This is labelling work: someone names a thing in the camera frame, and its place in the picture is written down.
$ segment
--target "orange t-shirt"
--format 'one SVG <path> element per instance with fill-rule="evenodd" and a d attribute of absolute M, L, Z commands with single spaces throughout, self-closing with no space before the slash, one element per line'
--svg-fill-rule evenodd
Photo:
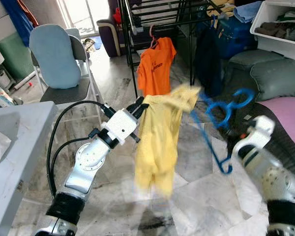
<path fill-rule="evenodd" d="M 154 49 L 148 48 L 141 55 L 138 68 L 138 87 L 146 95 L 161 95 L 171 91 L 170 69 L 176 50 L 170 38 L 157 40 Z"/>

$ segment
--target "yellow cloth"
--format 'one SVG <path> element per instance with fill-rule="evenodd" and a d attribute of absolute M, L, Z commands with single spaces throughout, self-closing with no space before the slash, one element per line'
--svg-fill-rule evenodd
<path fill-rule="evenodd" d="M 193 110 L 199 91 L 181 85 L 171 94 L 144 99 L 149 107 L 141 116 L 135 163 L 135 180 L 142 189 L 155 184 L 164 195 L 171 195 L 182 112 Z"/>

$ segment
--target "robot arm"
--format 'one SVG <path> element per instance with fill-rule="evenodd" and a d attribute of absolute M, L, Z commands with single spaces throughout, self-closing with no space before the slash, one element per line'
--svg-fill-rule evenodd
<path fill-rule="evenodd" d="M 269 212 L 267 236 L 295 236 L 295 175 L 263 148 L 270 140 L 274 122 L 265 116 L 254 119 L 249 135 L 234 146 L 233 155 L 258 187 Z"/>
<path fill-rule="evenodd" d="M 85 202 L 91 192 L 95 175 L 102 167 L 105 156 L 118 144 L 123 145 L 125 139 L 131 136 L 138 142 L 140 139 L 133 134 L 137 128 L 138 118 L 148 107 L 142 104 L 140 97 L 136 103 L 115 111 L 105 105 L 103 112 L 110 119 L 101 125 L 97 137 L 82 145 L 75 156 L 75 165 L 68 175 L 64 185 L 57 191 L 49 207 L 41 229 L 35 236 L 74 236 L 77 223 Z"/>

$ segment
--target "black cable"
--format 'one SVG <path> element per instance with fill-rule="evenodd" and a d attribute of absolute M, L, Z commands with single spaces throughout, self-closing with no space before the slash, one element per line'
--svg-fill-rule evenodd
<path fill-rule="evenodd" d="M 55 184 L 55 176 L 54 176 L 54 168 L 55 168 L 55 163 L 56 163 L 56 160 L 57 160 L 57 157 L 59 155 L 59 153 L 61 152 L 61 150 L 71 144 L 71 143 L 74 143 L 74 142 L 78 142 L 78 141 L 83 141 L 83 140 L 88 140 L 89 137 L 86 137 L 86 138 L 79 138 L 79 139 L 73 139 L 73 140 L 70 140 L 68 142 L 65 142 L 64 144 L 62 144 L 58 149 L 57 151 L 55 152 L 54 154 L 54 157 L 51 161 L 51 166 L 50 166 L 50 180 L 51 180 L 51 183 L 52 185 L 54 185 L 56 187 L 56 184 Z"/>
<path fill-rule="evenodd" d="M 52 146 L 53 146 L 53 142 L 54 142 L 54 138 L 55 138 L 55 134 L 56 134 L 56 130 L 57 130 L 57 127 L 60 123 L 60 120 L 61 118 L 63 117 L 63 115 L 68 111 L 70 110 L 72 107 L 75 107 L 77 105 L 80 105 L 80 104 L 83 104 L 83 103 L 92 103 L 92 104 L 95 104 L 97 106 L 100 106 L 102 109 L 105 108 L 104 104 L 101 104 L 99 102 L 95 102 L 95 101 L 79 101 L 79 102 L 76 102 L 70 106 L 68 106 L 67 108 L 65 108 L 61 114 L 59 115 L 59 117 L 57 118 L 56 120 L 56 123 L 55 123 L 55 126 L 54 126 L 54 129 L 51 133 L 51 136 L 50 136 L 50 140 L 49 140 L 49 145 L 48 145 L 48 151 L 47 151 L 47 158 L 46 158 L 46 168 L 47 168 L 47 179 L 48 179 L 48 184 L 49 184 L 49 188 L 50 188 L 50 191 L 51 191 L 51 195 L 52 195 L 52 198 L 54 198 L 54 196 L 56 195 L 56 186 L 54 183 L 51 182 L 51 172 L 50 172 L 50 156 L 51 156 L 51 150 L 52 150 Z"/>

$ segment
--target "drying rack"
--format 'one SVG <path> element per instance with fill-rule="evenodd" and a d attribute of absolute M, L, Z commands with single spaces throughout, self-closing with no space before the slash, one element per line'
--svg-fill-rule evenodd
<path fill-rule="evenodd" d="M 158 37 L 170 37 L 173 38 L 188 38 L 189 39 L 189 67 L 190 67 L 190 85 L 194 84 L 193 78 L 193 52 L 192 52 L 192 33 L 194 31 L 195 25 L 198 22 L 203 21 L 212 21 L 215 19 L 227 19 L 228 16 L 221 11 L 220 7 L 215 5 L 211 0 L 169 0 L 164 2 L 163 0 L 143 0 L 140 2 L 139 6 L 132 6 L 129 4 L 129 0 L 118 0 L 121 22 L 122 22 L 122 30 L 124 35 L 124 42 L 126 47 L 127 54 L 127 63 L 128 66 L 131 67 L 132 71 L 132 79 L 134 84 L 135 95 L 138 97 L 136 79 L 135 79 L 135 66 L 138 66 L 140 62 L 133 61 L 133 53 L 136 53 L 138 50 L 143 50 L 149 47 L 151 42 L 151 37 L 149 36 L 149 28 L 150 27 L 142 27 L 137 26 L 134 19 L 142 16 L 148 16 L 159 13 L 167 13 L 173 12 L 173 14 L 169 14 L 166 16 L 158 16 L 154 18 L 143 19 L 140 21 L 141 24 L 144 23 L 153 23 L 153 35 Z M 156 10 L 153 12 L 140 12 L 133 13 L 133 10 L 142 10 L 151 7 L 161 7 L 168 5 L 168 9 Z M 207 7 L 212 6 L 214 10 L 216 10 L 220 15 L 205 17 L 205 18 L 195 18 L 199 12 L 203 12 L 201 7 L 205 7 L 205 11 L 213 10 L 207 9 Z M 172 20 L 172 23 L 162 24 L 161 22 L 164 20 Z M 181 26 L 189 25 L 189 33 L 186 34 Z"/>

